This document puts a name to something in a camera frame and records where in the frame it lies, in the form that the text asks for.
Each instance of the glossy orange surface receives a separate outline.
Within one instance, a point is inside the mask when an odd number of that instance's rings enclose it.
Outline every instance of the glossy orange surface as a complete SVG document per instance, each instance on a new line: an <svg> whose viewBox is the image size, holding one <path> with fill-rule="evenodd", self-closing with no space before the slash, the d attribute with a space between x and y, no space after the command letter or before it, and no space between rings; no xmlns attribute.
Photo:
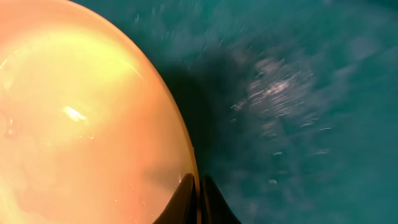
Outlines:
<svg viewBox="0 0 398 224"><path fill-rule="evenodd" d="M0 223L152 223L197 170L145 55L68 1L1 1L0 29Z"/></svg>

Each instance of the orange round object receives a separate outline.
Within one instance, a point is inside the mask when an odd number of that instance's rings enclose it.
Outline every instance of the orange round object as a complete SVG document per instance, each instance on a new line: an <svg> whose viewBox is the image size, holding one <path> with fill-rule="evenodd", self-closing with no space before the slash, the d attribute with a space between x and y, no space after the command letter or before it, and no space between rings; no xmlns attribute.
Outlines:
<svg viewBox="0 0 398 224"><path fill-rule="evenodd" d="M198 177L156 69L69 1L1 1L0 21L0 223L152 223Z"/></svg>

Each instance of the green tabletop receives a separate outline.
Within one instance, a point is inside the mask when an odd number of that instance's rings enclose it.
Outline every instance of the green tabletop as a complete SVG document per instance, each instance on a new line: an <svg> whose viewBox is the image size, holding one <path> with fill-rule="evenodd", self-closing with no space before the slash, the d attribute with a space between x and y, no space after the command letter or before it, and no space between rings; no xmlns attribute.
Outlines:
<svg viewBox="0 0 398 224"><path fill-rule="evenodd" d="M398 4L78 0L158 69L243 223L398 223Z"/></svg>

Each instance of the teal surface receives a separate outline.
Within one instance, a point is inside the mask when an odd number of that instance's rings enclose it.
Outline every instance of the teal surface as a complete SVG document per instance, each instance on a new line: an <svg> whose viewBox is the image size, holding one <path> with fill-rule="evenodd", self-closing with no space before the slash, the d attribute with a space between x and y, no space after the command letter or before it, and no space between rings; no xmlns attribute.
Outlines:
<svg viewBox="0 0 398 224"><path fill-rule="evenodd" d="M149 57L243 223L398 223L398 4L78 0Z"/></svg>

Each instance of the teal background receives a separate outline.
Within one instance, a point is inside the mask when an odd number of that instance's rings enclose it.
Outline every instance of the teal background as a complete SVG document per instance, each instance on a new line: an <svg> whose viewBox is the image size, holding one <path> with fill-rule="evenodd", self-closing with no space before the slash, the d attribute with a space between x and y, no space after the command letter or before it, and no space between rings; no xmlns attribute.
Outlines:
<svg viewBox="0 0 398 224"><path fill-rule="evenodd" d="M398 4L77 0L173 93L243 223L398 223Z"/></svg>

